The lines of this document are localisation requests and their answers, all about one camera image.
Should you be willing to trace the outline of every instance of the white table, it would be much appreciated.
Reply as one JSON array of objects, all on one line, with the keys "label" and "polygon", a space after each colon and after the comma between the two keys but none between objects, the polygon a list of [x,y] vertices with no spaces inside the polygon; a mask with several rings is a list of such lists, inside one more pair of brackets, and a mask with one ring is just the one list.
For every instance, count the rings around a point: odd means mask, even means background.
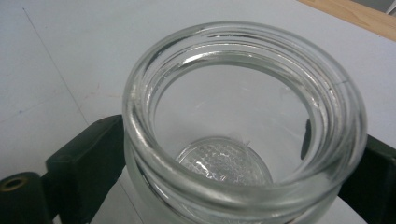
[{"label": "white table", "polygon": [[[9,0],[0,2],[0,179],[43,175],[53,152],[120,113],[126,78],[145,50],[209,21],[266,23],[329,52],[361,90],[369,134],[396,147],[396,43],[297,1]],[[141,223],[125,173],[93,223]],[[319,223],[364,221],[337,200]]]}]

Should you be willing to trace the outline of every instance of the jar rim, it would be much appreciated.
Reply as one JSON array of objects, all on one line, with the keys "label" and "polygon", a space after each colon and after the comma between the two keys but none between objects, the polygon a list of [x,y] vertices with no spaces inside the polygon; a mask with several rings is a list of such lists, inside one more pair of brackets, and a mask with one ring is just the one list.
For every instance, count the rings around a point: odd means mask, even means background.
[{"label": "jar rim", "polygon": [[326,74],[326,76],[343,78],[345,81],[343,86],[347,90],[345,95],[347,99],[343,102],[343,106],[347,106],[348,109],[348,114],[345,114],[347,123],[344,124],[344,127],[348,127],[348,133],[344,136],[338,136],[338,138],[342,139],[336,139],[332,143],[334,150],[336,150],[336,147],[347,147],[349,150],[343,163],[343,171],[337,174],[337,178],[330,185],[322,186],[323,189],[318,192],[313,191],[311,197],[304,197],[301,201],[312,201],[319,195],[326,194],[334,189],[350,175],[361,158],[367,129],[362,99],[347,72],[329,54],[290,32],[252,22],[219,21],[186,28],[161,40],[138,61],[126,84],[122,113],[127,133],[126,137],[131,140],[139,165],[142,166],[145,172],[151,173],[154,178],[167,179],[165,188],[181,192],[192,200],[202,203],[232,204],[235,207],[246,206],[247,204],[259,204],[261,207],[265,207],[269,206],[269,204],[274,204],[274,202],[277,202],[279,206],[290,206],[292,203],[300,203],[300,201],[297,202],[296,200],[279,203],[277,198],[280,195],[285,195],[285,192],[289,196],[290,194],[307,192],[309,184],[313,181],[318,181],[318,174],[331,166],[328,164],[327,166],[317,167],[318,169],[315,172],[311,172],[310,176],[297,176],[290,182],[272,186],[227,186],[227,190],[224,190],[223,183],[208,180],[200,175],[192,175],[190,171],[182,169],[176,161],[169,158],[161,150],[161,147],[155,141],[155,137],[150,133],[147,118],[144,115],[148,112],[144,107],[144,104],[148,103],[145,101],[147,99],[143,100],[144,96],[139,92],[140,88],[144,86],[142,81],[145,71],[164,49],[169,49],[171,46],[177,45],[179,41],[191,36],[218,29],[228,29],[230,31],[238,29],[240,32],[246,33],[254,31],[255,35],[267,35],[266,38],[274,41],[291,43],[288,46],[302,50],[305,57],[313,58],[313,61],[319,62],[315,66],[323,67],[325,71],[328,71],[329,74]]}]

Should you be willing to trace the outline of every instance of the wooden board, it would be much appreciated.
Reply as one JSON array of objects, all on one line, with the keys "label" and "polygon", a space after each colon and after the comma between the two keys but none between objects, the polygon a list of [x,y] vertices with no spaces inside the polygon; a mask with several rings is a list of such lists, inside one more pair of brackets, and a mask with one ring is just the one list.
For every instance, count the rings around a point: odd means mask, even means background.
[{"label": "wooden board", "polygon": [[299,0],[318,10],[396,41],[396,17],[348,0]]}]

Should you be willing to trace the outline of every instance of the glass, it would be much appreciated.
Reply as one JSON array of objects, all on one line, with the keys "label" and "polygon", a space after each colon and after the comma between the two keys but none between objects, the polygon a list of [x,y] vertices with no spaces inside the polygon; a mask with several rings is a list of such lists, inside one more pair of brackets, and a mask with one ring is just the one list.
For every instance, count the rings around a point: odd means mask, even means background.
[{"label": "glass", "polygon": [[123,116],[141,209],[163,223],[314,223],[366,140],[360,95],[331,56],[247,22],[153,46],[127,81]]}]

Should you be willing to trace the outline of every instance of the jar base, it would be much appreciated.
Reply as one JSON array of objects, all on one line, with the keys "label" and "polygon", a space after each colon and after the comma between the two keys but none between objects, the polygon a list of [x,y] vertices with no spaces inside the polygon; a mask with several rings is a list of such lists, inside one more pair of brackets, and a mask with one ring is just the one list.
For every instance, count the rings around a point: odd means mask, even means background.
[{"label": "jar base", "polygon": [[187,169],[225,183],[259,186],[272,183],[271,174],[248,144],[211,136],[186,146],[176,158]]}]

